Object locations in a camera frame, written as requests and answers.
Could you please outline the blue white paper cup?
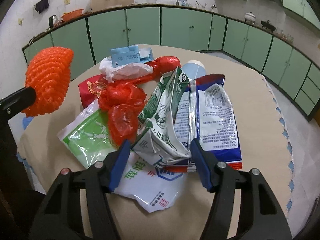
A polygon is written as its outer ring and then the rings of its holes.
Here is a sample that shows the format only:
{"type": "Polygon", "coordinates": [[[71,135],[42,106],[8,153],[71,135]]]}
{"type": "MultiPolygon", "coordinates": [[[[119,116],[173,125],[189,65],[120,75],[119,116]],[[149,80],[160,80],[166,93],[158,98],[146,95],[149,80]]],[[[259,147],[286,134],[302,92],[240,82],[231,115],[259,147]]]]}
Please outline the blue white paper cup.
{"type": "Polygon", "coordinates": [[[189,80],[195,80],[199,77],[207,75],[204,64],[197,60],[190,60],[185,63],[181,69],[187,75],[189,80]]]}

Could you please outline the white bag green text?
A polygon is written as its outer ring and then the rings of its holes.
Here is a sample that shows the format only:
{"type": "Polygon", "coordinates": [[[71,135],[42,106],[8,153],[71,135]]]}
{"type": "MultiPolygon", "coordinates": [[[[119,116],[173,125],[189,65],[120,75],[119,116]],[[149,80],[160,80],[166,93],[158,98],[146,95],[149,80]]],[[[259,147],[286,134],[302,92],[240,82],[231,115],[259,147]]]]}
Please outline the white bag green text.
{"type": "Polygon", "coordinates": [[[114,193],[137,201],[145,211],[153,213],[172,207],[186,180],[186,173],[155,168],[131,152],[114,193]]]}

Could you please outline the green lower kitchen cabinets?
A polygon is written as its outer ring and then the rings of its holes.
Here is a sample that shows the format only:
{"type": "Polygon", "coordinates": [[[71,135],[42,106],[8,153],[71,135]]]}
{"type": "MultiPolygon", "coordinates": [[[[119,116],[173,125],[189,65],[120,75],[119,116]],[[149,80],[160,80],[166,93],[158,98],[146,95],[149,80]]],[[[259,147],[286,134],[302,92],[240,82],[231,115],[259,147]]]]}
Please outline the green lower kitchen cabinets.
{"type": "Polygon", "coordinates": [[[306,119],[319,110],[319,66],[302,51],[263,28],[200,9],[137,5],[102,10],[33,37],[22,53],[29,62],[41,49],[71,48],[76,78],[111,49],[134,44],[220,51],[263,74],[306,119]]]}

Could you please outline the black cloth on rail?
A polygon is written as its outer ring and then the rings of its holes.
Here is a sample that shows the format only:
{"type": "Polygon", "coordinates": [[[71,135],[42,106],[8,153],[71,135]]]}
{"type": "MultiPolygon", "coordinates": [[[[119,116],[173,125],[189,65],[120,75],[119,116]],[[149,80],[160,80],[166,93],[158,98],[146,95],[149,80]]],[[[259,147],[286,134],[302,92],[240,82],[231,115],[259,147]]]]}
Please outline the black cloth on rail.
{"type": "Polygon", "coordinates": [[[35,10],[39,14],[46,11],[49,8],[49,0],[40,0],[35,4],[35,10]]]}

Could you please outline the orange basket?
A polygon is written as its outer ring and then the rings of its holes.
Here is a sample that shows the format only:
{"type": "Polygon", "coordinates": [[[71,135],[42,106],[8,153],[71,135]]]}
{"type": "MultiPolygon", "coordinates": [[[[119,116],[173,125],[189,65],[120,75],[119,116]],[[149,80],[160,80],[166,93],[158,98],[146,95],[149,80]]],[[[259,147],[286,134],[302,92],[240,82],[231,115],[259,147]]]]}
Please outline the orange basket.
{"type": "Polygon", "coordinates": [[[64,22],[68,22],[72,19],[75,19],[75,18],[78,18],[82,15],[82,12],[83,12],[83,9],[77,9],[77,10],[74,10],[74,11],[71,11],[71,12],[68,12],[68,13],[64,13],[62,15],[62,20],[64,22]]]}

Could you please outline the blue white snack bag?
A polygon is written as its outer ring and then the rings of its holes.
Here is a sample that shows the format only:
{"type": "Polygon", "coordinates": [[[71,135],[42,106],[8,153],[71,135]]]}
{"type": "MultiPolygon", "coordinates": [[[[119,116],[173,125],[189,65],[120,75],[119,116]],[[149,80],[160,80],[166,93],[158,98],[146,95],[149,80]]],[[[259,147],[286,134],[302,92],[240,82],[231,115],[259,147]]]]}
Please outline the blue white snack bag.
{"type": "Polygon", "coordinates": [[[206,153],[216,156],[235,170],[242,168],[232,103],[223,85],[222,74],[209,74],[194,80],[175,73],[166,85],[166,119],[163,141],[169,166],[191,163],[185,171],[195,170],[191,141],[197,139],[206,153]]]}

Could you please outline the white plastic bag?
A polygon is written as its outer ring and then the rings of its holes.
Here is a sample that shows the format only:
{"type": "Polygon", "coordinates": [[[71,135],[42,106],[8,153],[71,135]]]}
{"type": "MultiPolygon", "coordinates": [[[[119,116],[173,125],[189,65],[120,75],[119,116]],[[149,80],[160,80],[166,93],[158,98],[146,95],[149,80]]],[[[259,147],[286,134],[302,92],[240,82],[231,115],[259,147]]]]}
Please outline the white plastic bag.
{"type": "Polygon", "coordinates": [[[109,58],[104,58],[99,64],[99,70],[107,82],[128,80],[153,74],[153,68],[147,64],[133,62],[122,66],[113,67],[109,58]]]}

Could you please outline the red gold packet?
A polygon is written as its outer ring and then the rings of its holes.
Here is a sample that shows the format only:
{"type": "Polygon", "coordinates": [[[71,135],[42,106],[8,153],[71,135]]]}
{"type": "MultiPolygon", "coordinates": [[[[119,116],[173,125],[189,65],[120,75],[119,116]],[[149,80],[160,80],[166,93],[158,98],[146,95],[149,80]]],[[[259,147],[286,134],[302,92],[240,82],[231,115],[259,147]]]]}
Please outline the red gold packet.
{"type": "Polygon", "coordinates": [[[106,86],[107,82],[101,74],[90,77],[80,83],[78,88],[83,108],[86,108],[95,99],[97,99],[100,96],[101,91],[104,90],[106,86]]]}

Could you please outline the green white sachet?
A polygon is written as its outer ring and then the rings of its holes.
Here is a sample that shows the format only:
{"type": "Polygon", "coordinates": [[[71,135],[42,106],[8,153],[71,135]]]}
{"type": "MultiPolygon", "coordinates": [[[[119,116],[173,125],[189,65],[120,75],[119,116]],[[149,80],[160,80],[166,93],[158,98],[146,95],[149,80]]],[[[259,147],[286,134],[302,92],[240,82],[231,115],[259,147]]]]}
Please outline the green white sachet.
{"type": "Polygon", "coordinates": [[[57,137],[84,168],[103,161],[116,150],[109,136],[107,114],[101,111],[97,100],[90,103],[57,137]]]}

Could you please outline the white ceramic pot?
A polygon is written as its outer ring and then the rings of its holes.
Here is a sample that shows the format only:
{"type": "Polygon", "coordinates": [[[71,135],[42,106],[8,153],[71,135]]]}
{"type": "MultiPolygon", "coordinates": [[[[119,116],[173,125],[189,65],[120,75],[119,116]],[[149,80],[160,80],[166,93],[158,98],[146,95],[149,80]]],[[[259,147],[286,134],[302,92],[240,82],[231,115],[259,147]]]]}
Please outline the white ceramic pot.
{"type": "Polygon", "coordinates": [[[251,12],[246,12],[244,19],[245,19],[245,22],[248,22],[249,24],[255,25],[256,17],[251,12]]]}

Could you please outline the red plastic bag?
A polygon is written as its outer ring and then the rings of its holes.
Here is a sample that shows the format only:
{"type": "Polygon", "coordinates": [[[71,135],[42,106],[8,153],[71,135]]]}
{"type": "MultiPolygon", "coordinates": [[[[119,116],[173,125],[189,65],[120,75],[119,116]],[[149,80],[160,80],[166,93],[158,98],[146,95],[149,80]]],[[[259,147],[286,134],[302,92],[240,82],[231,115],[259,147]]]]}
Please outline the red plastic bag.
{"type": "Polygon", "coordinates": [[[138,115],[146,105],[147,94],[139,85],[158,80],[162,74],[181,66],[175,56],[161,56],[146,62],[153,68],[153,74],[136,79],[107,82],[98,97],[101,111],[107,113],[107,126],[112,142],[120,146],[125,140],[133,143],[137,137],[138,115]]]}

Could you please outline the steel kettle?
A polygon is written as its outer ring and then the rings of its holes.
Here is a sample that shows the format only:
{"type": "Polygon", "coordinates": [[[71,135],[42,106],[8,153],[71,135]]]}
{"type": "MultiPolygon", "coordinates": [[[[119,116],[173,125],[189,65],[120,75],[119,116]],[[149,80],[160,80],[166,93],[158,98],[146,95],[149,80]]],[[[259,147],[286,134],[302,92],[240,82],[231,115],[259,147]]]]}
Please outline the steel kettle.
{"type": "Polygon", "coordinates": [[[59,24],[59,22],[60,22],[59,18],[56,15],[50,16],[48,20],[50,29],[53,29],[54,27],[56,27],[59,24]]]}

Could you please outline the orange foam net sleeve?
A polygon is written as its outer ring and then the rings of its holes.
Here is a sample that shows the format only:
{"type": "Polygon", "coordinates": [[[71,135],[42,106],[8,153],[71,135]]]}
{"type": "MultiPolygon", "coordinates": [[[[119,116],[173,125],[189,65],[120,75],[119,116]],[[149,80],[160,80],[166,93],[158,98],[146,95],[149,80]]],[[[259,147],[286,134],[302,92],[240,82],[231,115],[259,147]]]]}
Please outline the orange foam net sleeve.
{"type": "Polygon", "coordinates": [[[22,111],[27,117],[53,113],[60,108],[71,81],[73,56],[70,48],[49,47],[31,59],[25,73],[25,87],[35,89],[36,100],[22,111]]]}

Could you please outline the green white milk carton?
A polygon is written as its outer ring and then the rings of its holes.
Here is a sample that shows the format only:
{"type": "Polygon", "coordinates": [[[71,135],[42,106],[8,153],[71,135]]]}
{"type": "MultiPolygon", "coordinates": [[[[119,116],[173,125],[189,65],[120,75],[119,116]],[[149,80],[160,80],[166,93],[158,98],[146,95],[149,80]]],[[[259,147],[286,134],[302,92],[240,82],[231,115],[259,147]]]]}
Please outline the green white milk carton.
{"type": "Polygon", "coordinates": [[[191,157],[174,129],[178,105],[188,86],[189,79],[180,67],[163,74],[138,115],[140,128],[131,148],[156,168],[162,169],[191,157]]]}

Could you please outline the light blue small box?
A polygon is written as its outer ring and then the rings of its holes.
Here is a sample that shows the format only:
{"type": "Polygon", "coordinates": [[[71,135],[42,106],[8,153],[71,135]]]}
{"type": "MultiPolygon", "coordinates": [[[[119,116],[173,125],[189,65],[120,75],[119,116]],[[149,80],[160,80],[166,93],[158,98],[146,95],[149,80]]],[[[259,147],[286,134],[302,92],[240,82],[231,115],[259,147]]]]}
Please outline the light blue small box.
{"type": "Polygon", "coordinates": [[[129,63],[146,63],[153,61],[151,47],[139,48],[138,45],[111,49],[112,67],[127,65],[129,63]]]}

